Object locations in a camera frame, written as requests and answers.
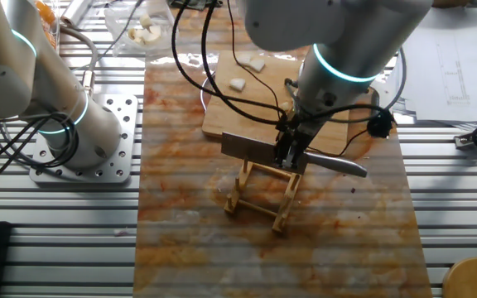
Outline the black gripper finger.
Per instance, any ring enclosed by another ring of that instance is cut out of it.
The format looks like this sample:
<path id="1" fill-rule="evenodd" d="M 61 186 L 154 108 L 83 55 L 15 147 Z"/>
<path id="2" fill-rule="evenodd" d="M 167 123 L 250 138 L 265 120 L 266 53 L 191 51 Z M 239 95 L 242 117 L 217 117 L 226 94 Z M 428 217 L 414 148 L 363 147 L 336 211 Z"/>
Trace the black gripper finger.
<path id="1" fill-rule="evenodd" d="M 280 140 L 275 146 L 275 162 L 278 167 L 292 167 L 292 141 Z"/>
<path id="2" fill-rule="evenodd" d="M 301 168 L 306 164 L 306 144 L 302 141 L 295 141 L 293 148 L 292 166 L 294 168 Z"/>

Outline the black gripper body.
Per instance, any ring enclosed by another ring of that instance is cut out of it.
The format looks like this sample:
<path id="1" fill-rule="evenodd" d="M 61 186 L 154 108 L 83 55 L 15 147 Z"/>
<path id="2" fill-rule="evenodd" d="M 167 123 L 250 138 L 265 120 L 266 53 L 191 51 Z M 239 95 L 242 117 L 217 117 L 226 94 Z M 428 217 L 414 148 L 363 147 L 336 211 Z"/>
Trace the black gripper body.
<path id="1" fill-rule="evenodd" d="M 293 115 L 283 115 L 277 121 L 276 144 L 309 145 L 317 135 L 317 125 L 315 123 L 301 123 L 302 118 Z"/>

